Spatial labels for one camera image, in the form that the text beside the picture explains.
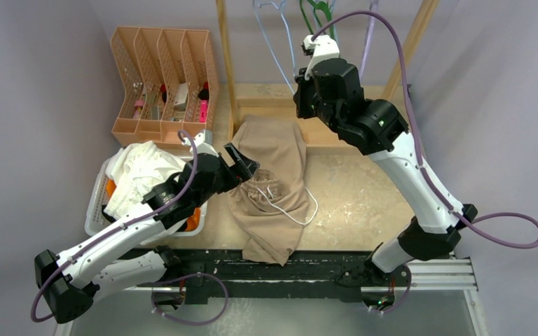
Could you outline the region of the beige shorts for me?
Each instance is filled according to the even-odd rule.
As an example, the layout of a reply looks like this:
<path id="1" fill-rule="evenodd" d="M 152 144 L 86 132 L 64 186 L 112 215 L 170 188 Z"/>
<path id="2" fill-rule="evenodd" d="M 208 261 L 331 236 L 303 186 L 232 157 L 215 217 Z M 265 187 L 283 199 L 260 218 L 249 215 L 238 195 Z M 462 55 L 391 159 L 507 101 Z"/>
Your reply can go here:
<path id="1" fill-rule="evenodd" d="M 313 208 L 305 189 L 307 145 L 291 121 L 248 115 L 232 143 L 259 169 L 228 193 L 230 212 L 248 236 L 245 260 L 285 265 Z"/>

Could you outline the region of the white plastic perforated basket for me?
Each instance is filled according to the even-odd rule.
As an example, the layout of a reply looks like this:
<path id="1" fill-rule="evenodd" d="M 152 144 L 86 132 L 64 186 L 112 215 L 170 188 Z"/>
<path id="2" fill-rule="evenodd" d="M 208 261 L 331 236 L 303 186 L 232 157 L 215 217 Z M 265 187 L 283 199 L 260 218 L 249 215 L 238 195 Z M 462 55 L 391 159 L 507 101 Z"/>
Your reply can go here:
<path id="1" fill-rule="evenodd" d="M 94 187 L 92 189 L 92 194 L 90 197 L 88 209 L 86 211 L 86 220 L 84 229 L 85 232 L 89 236 L 93 236 L 103 230 L 106 226 L 108 226 L 110 223 L 105 220 L 103 215 L 101 214 L 101 206 L 104 203 L 104 196 L 105 196 L 105 183 L 109 180 L 108 176 L 106 175 L 105 171 L 108 166 L 109 159 L 106 159 L 100 168 L 100 171 L 97 175 Z M 207 215 L 207 205 L 208 203 L 204 203 L 201 207 L 201 215 L 200 215 L 200 223 L 198 228 L 193 232 L 178 232 L 176 231 L 173 234 L 166 234 L 162 233 L 159 234 L 158 239 L 164 238 L 164 237 L 192 237 L 199 234 L 202 229 L 205 226 L 205 217 Z"/>

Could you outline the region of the white shorts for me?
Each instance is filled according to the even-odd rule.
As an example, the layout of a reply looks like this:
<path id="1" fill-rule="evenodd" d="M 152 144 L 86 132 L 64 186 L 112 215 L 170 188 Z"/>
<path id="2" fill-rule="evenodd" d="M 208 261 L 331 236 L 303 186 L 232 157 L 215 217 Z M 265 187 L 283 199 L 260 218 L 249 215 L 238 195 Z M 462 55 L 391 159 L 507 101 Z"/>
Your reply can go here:
<path id="1" fill-rule="evenodd" d="M 115 183 L 104 213 L 116 220 L 143 200 L 151 189 L 172 174 L 182 172 L 185 161 L 159 149 L 153 141 L 132 143 L 109 159 L 106 176 Z"/>

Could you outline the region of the green hanger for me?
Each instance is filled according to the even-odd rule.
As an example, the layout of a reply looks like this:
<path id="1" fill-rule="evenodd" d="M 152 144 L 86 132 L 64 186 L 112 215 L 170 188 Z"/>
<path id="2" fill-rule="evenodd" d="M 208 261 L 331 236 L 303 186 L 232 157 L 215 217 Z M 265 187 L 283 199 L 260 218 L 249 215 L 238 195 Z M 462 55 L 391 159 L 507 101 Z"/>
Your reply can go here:
<path id="1" fill-rule="evenodd" d="M 333 18 L 333 8 L 336 1 L 313 1 L 313 0 L 299 0 L 298 8 L 302 15 L 305 26 L 308 31 L 313 34 L 315 28 L 321 28 L 323 26 L 321 18 L 326 21 L 330 21 Z"/>

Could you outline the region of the orange shorts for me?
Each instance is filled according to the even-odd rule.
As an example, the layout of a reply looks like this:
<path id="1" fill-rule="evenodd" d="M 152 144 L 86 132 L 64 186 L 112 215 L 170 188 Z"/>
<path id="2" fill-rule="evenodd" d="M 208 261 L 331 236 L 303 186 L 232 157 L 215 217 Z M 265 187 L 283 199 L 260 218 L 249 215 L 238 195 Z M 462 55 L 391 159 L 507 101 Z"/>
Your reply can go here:
<path id="1" fill-rule="evenodd" d="M 105 218 L 106 221 L 109 223 L 113 223 L 116 221 L 116 219 L 113 216 L 108 215 L 104 210 L 107 206 L 107 202 L 109 201 L 110 197 L 112 196 L 113 192 L 116 189 L 116 184 L 112 180 L 108 180 L 105 183 L 105 196 L 104 196 L 104 203 L 101 206 L 101 214 Z M 186 222 L 178 229 L 178 232 L 193 232 L 195 231 L 200 223 L 200 215 L 201 210 L 200 208 L 196 208 L 193 215 L 191 215 Z"/>

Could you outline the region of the lilac plastic hanger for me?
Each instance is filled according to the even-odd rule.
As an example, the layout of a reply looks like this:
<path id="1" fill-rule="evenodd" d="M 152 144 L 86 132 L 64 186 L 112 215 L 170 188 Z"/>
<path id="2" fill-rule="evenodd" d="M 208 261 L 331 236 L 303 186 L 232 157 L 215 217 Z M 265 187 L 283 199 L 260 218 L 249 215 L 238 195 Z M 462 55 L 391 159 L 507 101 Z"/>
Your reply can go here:
<path id="1" fill-rule="evenodd" d="M 379 0 L 370 0 L 369 5 L 368 5 L 368 10 L 372 11 L 372 12 L 376 12 L 378 10 L 379 3 L 380 3 Z M 368 25 L 366 27 L 364 49 L 363 49 L 362 58 L 361 58 L 361 65 L 360 65 L 360 68 L 359 68 L 359 76 L 360 76 L 360 78 L 362 78 L 362 76 L 364 75 L 364 72 L 365 72 L 366 67 L 367 67 L 367 63 L 368 63 L 368 59 L 369 59 L 369 53 L 370 53 L 370 49 L 371 49 L 371 44 L 372 44 L 372 41 L 373 41 L 373 34 L 374 34 L 374 31 L 375 31 L 375 21 L 376 21 L 376 19 L 374 17 L 370 17 L 370 19 L 368 21 Z"/>

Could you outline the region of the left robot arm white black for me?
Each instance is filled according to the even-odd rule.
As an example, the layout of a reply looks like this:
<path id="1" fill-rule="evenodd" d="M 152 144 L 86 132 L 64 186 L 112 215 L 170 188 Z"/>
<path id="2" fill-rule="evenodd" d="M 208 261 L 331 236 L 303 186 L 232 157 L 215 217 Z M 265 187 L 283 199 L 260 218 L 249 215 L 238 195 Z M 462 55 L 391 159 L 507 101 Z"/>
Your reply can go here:
<path id="1" fill-rule="evenodd" d="M 224 148 L 233 164 L 213 148 L 192 145 L 193 157 L 182 170 L 154 185 L 117 221 L 67 250 L 40 252 L 34 259 L 39 292 L 32 303 L 32 320 L 52 318 L 64 324 L 86 313 L 98 299 L 117 291 L 157 281 L 163 286 L 175 285 L 181 268 L 171 261 L 168 248 L 155 248 L 130 260 L 118 258 L 156 235 L 179 231 L 211 196 L 231 191 L 253 178 L 260 163 L 231 143 Z"/>

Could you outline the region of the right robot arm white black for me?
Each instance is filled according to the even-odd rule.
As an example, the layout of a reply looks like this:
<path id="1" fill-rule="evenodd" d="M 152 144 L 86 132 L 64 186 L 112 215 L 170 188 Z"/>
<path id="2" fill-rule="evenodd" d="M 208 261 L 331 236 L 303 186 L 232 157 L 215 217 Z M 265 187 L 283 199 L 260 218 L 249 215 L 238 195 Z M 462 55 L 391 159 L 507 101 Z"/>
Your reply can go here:
<path id="1" fill-rule="evenodd" d="M 450 195 L 427 168 L 397 107 L 384 99 L 365 98 L 356 66 L 343 58 L 321 61 L 311 70 L 302 68 L 294 80 L 297 117 L 320 119 L 340 140 L 376 163 L 413 210 L 410 224 L 398 237 L 381 244 L 368 258 L 366 278 L 381 285 L 404 263 L 453 251 L 465 227 L 460 218 L 472 221 L 478 210 Z M 424 168 L 427 178 L 421 172 Z"/>

